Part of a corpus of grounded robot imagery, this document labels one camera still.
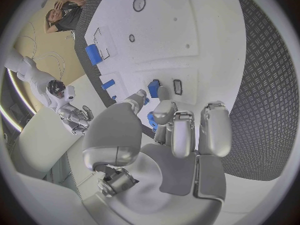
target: gray mesh surface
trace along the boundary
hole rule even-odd
[[[239,0],[246,29],[242,82],[230,113],[232,149],[224,171],[270,181],[280,176],[298,126],[298,86],[283,39],[253,0]]]

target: light strip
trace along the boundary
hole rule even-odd
[[[2,106],[0,105],[0,112],[2,113],[2,115],[6,118],[6,120],[15,128],[17,129],[19,132],[22,132],[23,128],[20,127],[7,113],[6,111],[2,108]]]
[[[29,105],[29,103],[26,101],[25,97],[23,97],[14,77],[13,77],[13,74],[12,74],[12,71],[7,69],[8,71],[8,75],[10,77],[10,80],[14,86],[14,89],[16,90],[17,94],[20,96],[20,98],[22,99],[22,101],[25,103],[26,107],[35,115],[37,112]]]

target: man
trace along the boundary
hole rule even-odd
[[[45,18],[44,32],[75,30],[86,0],[58,0]]]

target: white table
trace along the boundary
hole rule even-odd
[[[102,32],[98,46],[110,57],[97,66],[103,83],[115,80],[109,95],[118,102],[139,89],[148,92],[149,82],[159,79],[179,110],[194,112],[197,127],[208,102],[222,101],[231,111],[246,56],[239,0],[146,0],[140,12],[133,2],[102,0],[85,34],[90,45],[97,28]],[[182,96],[174,94],[173,79],[182,81]],[[144,125],[151,127],[147,114],[158,104],[150,98],[140,111]]]

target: round hole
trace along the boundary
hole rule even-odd
[[[135,36],[133,36],[132,34],[130,34],[129,35],[129,41],[133,43],[135,40],[136,40]]]
[[[133,9],[136,12],[142,11],[146,6],[146,0],[134,0],[133,1]]]

